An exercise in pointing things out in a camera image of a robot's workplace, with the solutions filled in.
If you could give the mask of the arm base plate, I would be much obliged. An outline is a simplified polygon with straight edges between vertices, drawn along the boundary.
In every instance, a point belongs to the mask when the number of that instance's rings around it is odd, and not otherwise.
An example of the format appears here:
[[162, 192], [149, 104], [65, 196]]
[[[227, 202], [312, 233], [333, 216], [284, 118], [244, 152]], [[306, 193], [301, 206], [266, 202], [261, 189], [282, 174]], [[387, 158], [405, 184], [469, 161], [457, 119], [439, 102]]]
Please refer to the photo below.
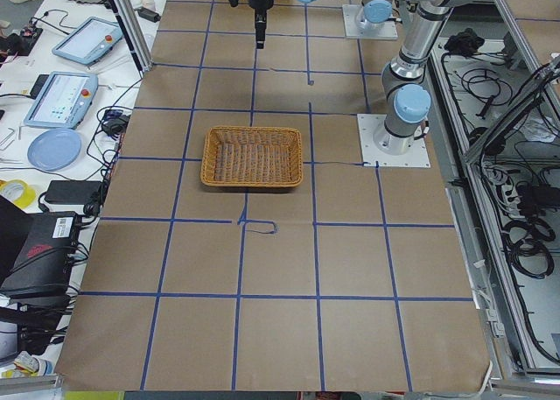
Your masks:
[[365, 9], [358, 4], [342, 6], [345, 34], [348, 39], [372, 39], [391, 41], [398, 39], [396, 22], [385, 19], [382, 22], [370, 22]]
[[411, 137], [394, 137], [385, 115], [358, 114], [362, 164], [370, 167], [430, 168], [426, 143], [417, 127]]

